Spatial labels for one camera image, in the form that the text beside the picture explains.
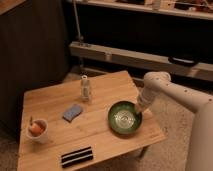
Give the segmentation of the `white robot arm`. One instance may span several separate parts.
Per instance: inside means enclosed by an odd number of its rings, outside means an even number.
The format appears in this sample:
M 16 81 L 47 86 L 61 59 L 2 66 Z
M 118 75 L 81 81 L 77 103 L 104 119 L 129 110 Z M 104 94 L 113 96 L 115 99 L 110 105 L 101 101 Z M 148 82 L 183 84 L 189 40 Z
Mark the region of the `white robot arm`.
M 145 111 L 164 93 L 194 113 L 185 171 L 213 171 L 213 95 L 172 83 L 167 72 L 148 72 L 143 81 L 136 111 Z

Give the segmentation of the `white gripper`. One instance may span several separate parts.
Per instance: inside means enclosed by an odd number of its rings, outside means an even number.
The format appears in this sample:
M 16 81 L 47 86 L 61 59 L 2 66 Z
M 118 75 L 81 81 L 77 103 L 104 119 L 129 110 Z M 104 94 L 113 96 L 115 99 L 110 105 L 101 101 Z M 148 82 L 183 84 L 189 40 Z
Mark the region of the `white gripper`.
M 137 96 L 135 110 L 137 113 L 144 112 L 155 100 L 157 93 L 144 87 Z

